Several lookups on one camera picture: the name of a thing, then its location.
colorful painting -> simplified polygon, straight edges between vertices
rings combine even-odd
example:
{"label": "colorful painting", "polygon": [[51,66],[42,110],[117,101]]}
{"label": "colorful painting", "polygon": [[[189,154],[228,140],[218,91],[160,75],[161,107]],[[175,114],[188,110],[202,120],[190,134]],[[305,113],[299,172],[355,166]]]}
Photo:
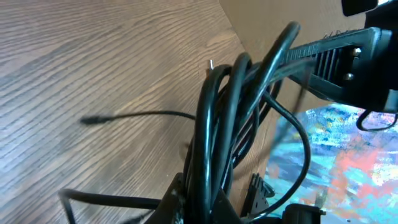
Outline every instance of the colorful painting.
{"label": "colorful painting", "polygon": [[[360,131],[355,123],[362,112],[334,104],[298,114],[310,138],[312,161],[298,191],[276,214],[290,203],[304,203],[347,222],[397,223],[398,126],[375,133]],[[372,113],[364,126],[387,126],[393,120],[391,114]],[[285,122],[281,118],[277,128]],[[270,204],[296,180],[302,161],[300,136],[290,128],[267,165],[264,179],[276,192]]]}

cable bundle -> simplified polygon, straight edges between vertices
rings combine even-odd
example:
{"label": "cable bundle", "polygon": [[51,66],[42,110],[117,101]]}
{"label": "cable bundle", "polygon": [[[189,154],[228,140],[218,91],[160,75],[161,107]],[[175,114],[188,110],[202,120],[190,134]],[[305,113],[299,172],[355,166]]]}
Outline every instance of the cable bundle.
{"label": "cable bundle", "polygon": [[[81,122],[99,124],[149,114],[168,114],[194,119],[195,133],[183,170],[187,200],[185,220],[187,223],[211,223],[211,209],[218,191],[222,189],[228,195],[233,181],[233,168],[239,165],[249,152],[258,127],[269,110],[275,109],[297,129],[303,141],[305,160],[298,179],[287,193],[269,208],[246,217],[246,220],[264,217],[280,207],[298,189],[310,163],[310,144],[304,128],[294,115],[275,100],[283,78],[297,73],[303,74],[304,70],[312,68],[315,64],[313,60],[304,59],[280,65],[299,29],[300,26],[296,22],[291,22],[260,63],[252,64],[250,56],[243,53],[232,67],[220,65],[211,70],[201,89],[196,117],[176,111],[147,111],[119,116],[92,116],[81,119]],[[227,76],[228,82],[221,88],[221,81]],[[123,207],[130,205],[136,208],[142,208],[144,205],[146,208],[154,207],[154,203],[159,203],[154,199],[133,197],[130,198],[133,202],[127,203],[126,197],[93,194],[86,197],[84,193],[70,190],[60,191],[60,197],[70,223],[75,221],[69,198],[86,203]],[[123,205],[106,202],[116,202],[118,198],[122,198]]]}

small metal pin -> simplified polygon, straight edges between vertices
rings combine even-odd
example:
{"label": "small metal pin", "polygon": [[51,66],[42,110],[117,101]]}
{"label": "small metal pin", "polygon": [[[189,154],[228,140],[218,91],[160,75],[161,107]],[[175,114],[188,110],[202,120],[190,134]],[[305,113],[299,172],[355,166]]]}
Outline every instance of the small metal pin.
{"label": "small metal pin", "polygon": [[354,57],[359,57],[361,55],[361,53],[362,53],[362,50],[359,47],[357,47],[353,50]]}
{"label": "small metal pin", "polygon": [[208,68],[206,69],[206,77],[209,76],[210,71],[214,69],[213,60],[208,60]]}
{"label": "small metal pin", "polygon": [[209,60],[209,69],[210,70],[214,69],[213,60]]}
{"label": "small metal pin", "polygon": [[354,79],[354,74],[347,73],[347,74],[344,75],[343,79],[346,80],[346,81],[353,80]]}

wood grain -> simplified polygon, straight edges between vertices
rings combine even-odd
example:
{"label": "wood grain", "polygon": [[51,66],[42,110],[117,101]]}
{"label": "wood grain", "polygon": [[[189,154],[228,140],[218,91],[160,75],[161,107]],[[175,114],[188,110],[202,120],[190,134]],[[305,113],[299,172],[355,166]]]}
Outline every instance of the wood grain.
{"label": "wood grain", "polygon": [[[206,60],[243,48],[218,1],[0,2],[1,223],[66,223],[57,191],[161,198],[193,122],[149,116],[84,127],[87,114],[195,114]],[[72,203],[78,223],[143,211]]]}

cable plug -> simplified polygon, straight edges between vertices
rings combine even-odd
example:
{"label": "cable plug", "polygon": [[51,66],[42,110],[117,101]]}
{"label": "cable plug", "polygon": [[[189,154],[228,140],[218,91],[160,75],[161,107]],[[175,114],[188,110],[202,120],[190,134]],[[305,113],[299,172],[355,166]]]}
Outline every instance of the cable plug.
{"label": "cable plug", "polygon": [[81,124],[94,125],[94,124],[104,124],[108,121],[112,121],[114,118],[106,116],[87,116],[80,119]]}

